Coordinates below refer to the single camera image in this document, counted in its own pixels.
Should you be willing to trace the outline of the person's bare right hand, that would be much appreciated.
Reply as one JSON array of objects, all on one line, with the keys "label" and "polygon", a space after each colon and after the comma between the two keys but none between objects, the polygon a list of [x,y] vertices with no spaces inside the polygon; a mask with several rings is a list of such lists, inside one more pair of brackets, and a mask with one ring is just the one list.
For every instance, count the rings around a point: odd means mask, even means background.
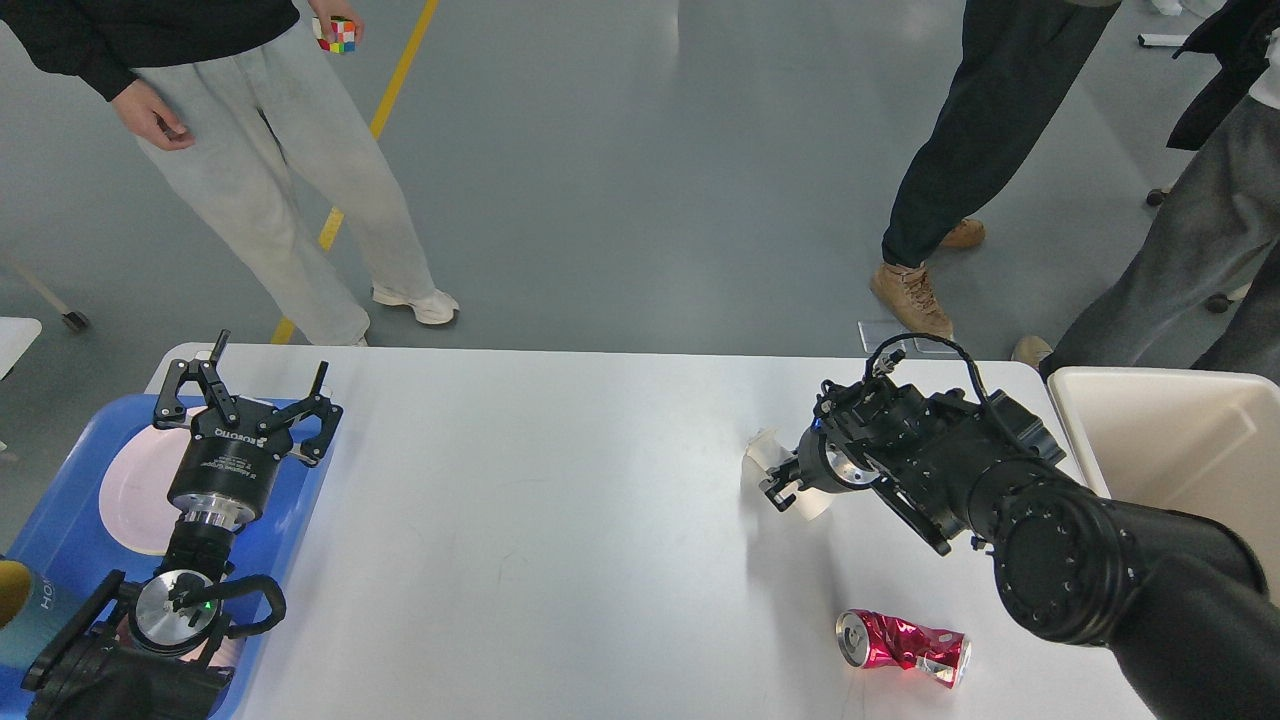
[{"label": "person's bare right hand", "polygon": [[132,135],[161,151],[195,145],[187,126],[143,79],[133,79],[109,104]]}]

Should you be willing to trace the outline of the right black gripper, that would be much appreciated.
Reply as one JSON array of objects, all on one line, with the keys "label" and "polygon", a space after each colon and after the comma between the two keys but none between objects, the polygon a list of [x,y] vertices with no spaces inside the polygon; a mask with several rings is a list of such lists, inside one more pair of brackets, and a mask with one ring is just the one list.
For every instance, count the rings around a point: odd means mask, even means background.
[{"label": "right black gripper", "polygon": [[785,512],[804,489],[841,495],[869,489],[881,474],[856,465],[824,430],[809,427],[803,433],[796,457],[788,457],[765,470],[758,487],[772,505]]}]

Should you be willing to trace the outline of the person's bare left hand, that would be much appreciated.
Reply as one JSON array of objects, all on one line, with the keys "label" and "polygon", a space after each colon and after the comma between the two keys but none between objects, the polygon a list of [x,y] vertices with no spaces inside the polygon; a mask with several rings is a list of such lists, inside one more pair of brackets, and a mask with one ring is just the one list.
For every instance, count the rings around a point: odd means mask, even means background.
[{"label": "person's bare left hand", "polygon": [[323,23],[324,37],[326,40],[335,40],[335,35],[332,32],[330,23],[335,17],[349,20],[355,27],[355,42],[361,44],[364,41],[364,33],[366,23],[364,18],[355,10],[351,1],[347,0],[308,0],[308,5],[314,12],[314,15]]}]

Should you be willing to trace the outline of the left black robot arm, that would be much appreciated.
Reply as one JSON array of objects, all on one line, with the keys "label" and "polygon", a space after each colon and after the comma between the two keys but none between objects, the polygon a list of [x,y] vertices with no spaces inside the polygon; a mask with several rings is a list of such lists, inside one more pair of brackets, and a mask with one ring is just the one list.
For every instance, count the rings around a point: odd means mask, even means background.
[{"label": "left black robot arm", "polygon": [[343,410],[234,395],[207,357],[99,411],[4,553],[5,719],[228,719],[305,536]]}]

